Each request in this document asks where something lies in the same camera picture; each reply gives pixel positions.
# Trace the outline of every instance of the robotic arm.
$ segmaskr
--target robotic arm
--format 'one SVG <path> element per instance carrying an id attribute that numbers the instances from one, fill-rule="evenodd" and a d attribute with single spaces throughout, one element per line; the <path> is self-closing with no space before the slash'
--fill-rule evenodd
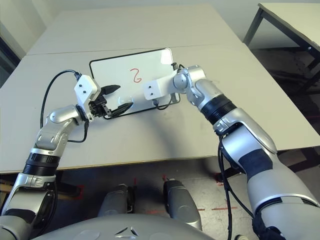
<path id="1" fill-rule="evenodd" d="M 114 111 L 106 106 L 102 95 L 119 87 L 100 88 L 89 76 L 82 75 L 74 88 L 78 105 L 49 114 L 3 207 L 1 239 L 26 240 L 33 228 L 43 228 L 50 220 L 52 205 L 58 199 L 55 172 L 69 134 L 77 125 L 92 122 L 94 117 L 112 117 L 129 109 L 132 103 Z M 186 94 L 188 101 L 213 125 L 225 158 L 232 167 L 247 174 L 253 229 L 260 239 L 319 238 L 320 205 L 315 197 L 279 161 L 270 136 L 207 80 L 199 66 L 178 69 L 170 76 L 146 83 L 143 89 L 145 98 L 155 103 L 165 95 Z"/>
<path id="2" fill-rule="evenodd" d="M 0 217 L 2 240 L 27 240 L 33 229 L 41 229 L 50 222 L 58 199 L 55 173 L 70 133 L 78 125 L 84 124 L 85 129 L 88 128 L 94 117 L 108 115 L 112 118 L 128 110 L 132 103 L 125 103 L 115 110 L 106 106 L 103 95 L 118 88 L 119 85 L 99 87 L 94 79 L 81 75 L 74 87 L 78 104 L 59 108 L 47 116 L 3 206 Z"/>
<path id="3" fill-rule="evenodd" d="M 224 157 L 247 175 L 253 229 L 260 239 L 319 238 L 320 205 L 296 174 L 279 161 L 271 137 L 207 80 L 197 65 L 144 85 L 149 100 L 173 92 L 186 94 L 221 138 Z"/>

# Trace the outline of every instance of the white wall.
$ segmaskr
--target white wall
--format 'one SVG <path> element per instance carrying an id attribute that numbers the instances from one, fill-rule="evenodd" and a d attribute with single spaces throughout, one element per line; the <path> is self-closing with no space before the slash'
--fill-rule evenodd
<path id="1" fill-rule="evenodd" d="M 61 11 L 210 3 L 242 40 L 258 10 L 259 2 L 259 0 L 0 0 L 0 35 L 19 57 L 23 57 Z M 268 2 L 320 3 L 320 0 L 268 0 Z M 293 46 L 296 46 L 294 42 L 265 20 L 250 45 L 251 48 Z"/>
<path id="2" fill-rule="evenodd" d="M 210 3 L 235 32 L 243 40 L 247 30 L 258 10 L 260 0 L 46 0 L 46 2 L 58 11 L 114 8 L 123 6 L 154 6 L 154 5 L 188 5 L 196 3 Z M 262 2 L 281 3 L 320 3 L 320 0 L 266 0 Z M 263 21 L 256 33 L 250 47 L 293 47 L 296 46 L 287 36 Z"/>
<path id="3" fill-rule="evenodd" d="M 0 35 L 22 58 L 58 13 L 43 0 L 0 0 Z"/>

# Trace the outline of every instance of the whiteboard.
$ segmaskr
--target whiteboard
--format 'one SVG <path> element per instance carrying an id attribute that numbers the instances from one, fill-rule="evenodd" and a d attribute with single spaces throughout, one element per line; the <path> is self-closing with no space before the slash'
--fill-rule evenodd
<path id="1" fill-rule="evenodd" d="M 146 100 L 143 85 L 146 82 L 170 75 L 174 69 L 173 57 L 169 48 L 139 52 L 92 60 L 89 64 L 92 77 L 99 86 L 120 85 L 114 93 L 105 95 L 107 107 L 115 110 L 125 103 L 133 103 L 121 116 L 154 109 L 152 100 Z M 175 95 L 172 104 L 180 101 Z M 159 98 L 159 106 L 169 103 L 171 96 Z"/>

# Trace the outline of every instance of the black cable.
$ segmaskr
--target black cable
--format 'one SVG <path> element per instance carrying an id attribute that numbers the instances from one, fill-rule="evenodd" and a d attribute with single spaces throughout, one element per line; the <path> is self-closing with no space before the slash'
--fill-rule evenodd
<path id="1" fill-rule="evenodd" d="M 56 181 L 53 182 L 54 184 L 54 192 L 53 192 L 53 206 L 52 206 L 52 210 L 50 213 L 50 216 L 48 217 L 48 220 L 46 221 L 46 224 L 44 225 L 44 227 L 37 233 L 37 237 L 44 234 L 44 232 L 47 230 L 48 226 L 50 225 L 50 223 L 52 222 L 52 219 L 54 218 L 55 212 L 57 210 L 57 205 L 58 205 L 58 187 L 57 187 L 57 183 Z"/>
<path id="2" fill-rule="evenodd" d="M 185 66 L 183 66 L 182 64 L 179 64 L 178 69 L 179 69 L 179 70 L 185 69 Z"/>
<path id="3" fill-rule="evenodd" d="M 85 119 L 83 139 L 82 140 L 68 140 L 68 143 L 83 143 L 87 139 L 88 128 L 89 128 L 89 120 Z"/>
<path id="4" fill-rule="evenodd" d="M 51 82 L 49 83 L 48 87 L 46 88 L 44 97 L 43 97 L 43 101 L 42 101 L 42 106 L 41 106 L 41 113 L 40 113 L 40 128 L 42 128 L 44 126 L 44 111 L 45 111 L 45 106 L 46 106 L 46 101 L 47 101 L 47 97 L 49 94 L 49 90 L 52 86 L 52 84 L 55 82 L 55 80 L 61 76 L 62 74 L 65 73 L 73 73 L 76 80 L 78 81 L 79 78 L 81 77 L 81 73 L 72 70 L 72 69 L 67 69 L 64 71 L 59 72 L 57 75 L 54 76 L 54 78 L 51 80 Z M 88 128 L 89 128 L 89 120 L 86 119 L 85 123 L 84 123 L 84 136 L 82 140 L 68 140 L 68 143 L 83 143 L 86 139 L 87 139 L 87 134 L 88 134 Z"/>
<path id="5" fill-rule="evenodd" d="M 231 240 L 232 237 L 232 212 L 231 212 L 231 203 L 230 203 L 230 196 L 229 196 L 229 186 L 227 184 L 227 178 L 225 175 L 225 167 L 224 167 L 224 162 L 222 159 L 222 153 L 221 153 L 221 138 L 219 142 L 219 147 L 218 147 L 218 163 L 219 163 L 219 168 L 221 171 L 221 176 L 223 180 L 223 187 L 225 191 L 225 198 L 226 198 L 226 205 L 227 205 L 227 210 L 228 210 L 228 238 L 227 240 Z"/>
<path id="6" fill-rule="evenodd" d="M 243 204 L 243 202 L 237 197 L 235 192 L 232 190 L 228 179 L 226 178 L 225 175 L 225 166 L 224 166 L 224 157 L 222 154 L 222 136 L 219 137 L 219 146 L 218 146 L 218 163 L 219 163 L 219 168 L 222 176 L 222 181 L 223 181 L 223 187 L 225 191 L 225 197 L 226 197 L 226 205 L 227 205 L 227 210 L 228 210 L 228 240 L 231 240 L 232 237 L 232 212 L 231 212 L 231 203 L 230 203 L 230 196 L 229 192 L 232 194 L 234 199 L 239 203 L 239 205 L 253 218 L 254 215 L 252 212 Z"/>
<path id="7" fill-rule="evenodd" d="M 220 157 L 221 157 L 222 167 L 223 167 L 223 173 L 224 173 L 225 166 L 224 166 L 224 156 L 223 156 L 222 153 L 220 154 Z M 225 178 L 225 180 L 223 180 L 223 184 L 224 184 L 224 185 L 227 185 L 228 191 L 232 194 L 232 196 L 233 196 L 234 199 L 238 202 L 238 204 L 250 215 L 251 218 L 254 218 L 253 213 L 252 213 L 252 212 L 245 206 L 245 204 L 237 197 L 237 195 L 236 195 L 235 192 L 233 191 L 232 187 L 230 186 L 229 181 L 228 181 L 227 178 Z"/>
<path id="8" fill-rule="evenodd" d="M 48 87 L 46 88 L 46 91 L 45 91 L 45 94 L 44 94 L 44 97 L 43 97 L 43 100 L 42 100 L 41 113 L 40 113 L 40 128 L 42 128 L 44 126 L 44 111 L 45 111 L 45 106 L 46 106 L 46 101 L 47 101 L 47 97 L 48 97 L 48 94 L 49 94 L 49 90 L 50 90 L 52 84 L 55 82 L 55 80 L 59 76 L 61 76 L 62 74 L 65 74 L 65 73 L 73 73 L 76 77 L 77 77 L 77 74 L 78 75 L 80 74 L 80 73 L 76 72 L 75 70 L 67 69 L 67 70 L 64 70 L 62 72 L 59 72 L 51 80 L 51 82 L 49 83 Z"/>
<path id="9" fill-rule="evenodd" d="M 251 218 L 254 218 L 253 213 L 244 205 L 244 203 L 237 197 L 235 192 L 232 190 L 231 186 L 229 185 L 229 192 L 232 194 L 234 199 L 238 202 L 238 204 L 250 215 Z"/>
<path id="10" fill-rule="evenodd" d="M 170 101 L 169 101 L 169 103 L 168 103 L 167 105 L 164 105 L 164 106 L 160 107 L 160 106 L 158 106 L 158 104 L 156 104 L 155 107 L 156 107 L 156 109 L 158 109 L 158 110 L 165 110 L 167 107 L 169 107 L 169 105 L 170 105 L 171 103 L 172 103 L 172 97 L 171 97 L 171 99 L 170 99 Z"/>

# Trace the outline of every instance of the floor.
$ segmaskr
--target floor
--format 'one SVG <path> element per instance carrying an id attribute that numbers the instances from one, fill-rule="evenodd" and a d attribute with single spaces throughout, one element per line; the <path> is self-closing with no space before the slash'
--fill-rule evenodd
<path id="1" fill-rule="evenodd" d="M 304 72 L 305 66 L 312 61 L 307 54 L 279 49 L 255 50 L 253 53 L 268 70 L 273 71 L 272 74 L 277 75 L 278 71 L 302 76 L 310 74 Z M 302 80 L 293 80 L 296 81 L 295 84 L 276 79 L 290 94 L 290 91 L 294 91 L 303 82 L 303 77 L 301 78 Z M 320 95 L 292 97 L 292 101 L 320 133 L 320 124 L 318 124 L 320 121 L 317 117 L 320 116 L 318 108 Z M 286 165 L 305 160 L 298 149 L 285 152 L 279 158 Z M 96 217 L 106 193 L 112 187 L 122 183 L 136 186 L 136 213 L 168 217 L 163 201 L 163 178 L 175 178 L 187 187 L 197 208 L 200 209 L 203 231 L 216 240 L 225 240 L 228 234 L 228 213 L 224 187 L 214 179 L 215 173 L 218 172 L 215 157 L 67 170 L 63 173 L 63 182 L 84 186 L 83 196 L 77 200 L 59 200 L 47 232 Z M 300 171 L 297 175 L 320 201 L 320 168 L 316 166 Z M 246 176 L 238 174 L 230 177 L 229 182 L 238 197 L 250 208 Z M 251 218 L 232 197 L 231 206 L 233 207 L 233 238 L 241 234 L 250 240 L 257 240 L 252 230 Z"/>

